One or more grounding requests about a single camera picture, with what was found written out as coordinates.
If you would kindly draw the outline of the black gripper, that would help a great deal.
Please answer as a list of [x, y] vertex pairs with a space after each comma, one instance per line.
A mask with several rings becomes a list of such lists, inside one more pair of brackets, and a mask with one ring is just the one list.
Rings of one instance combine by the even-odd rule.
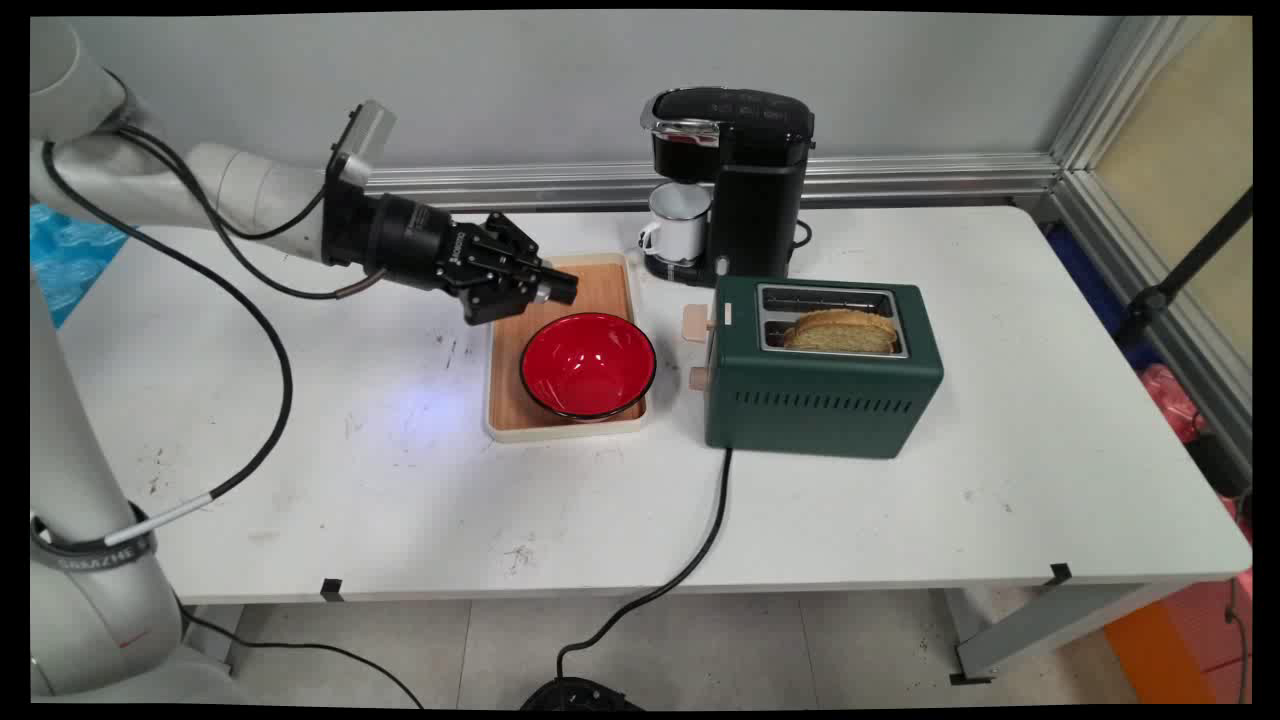
[[[342, 179], [323, 190], [323, 261], [419, 290], [463, 290], [463, 320], [485, 325], [531, 304], [571, 306], [579, 278], [554, 269], [540, 246], [506, 214], [480, 224], [480, 265], [471, 260], [479, 227], [392, 193], [370, 196]], [[498, 275], [493, 279], [493, 272]]]

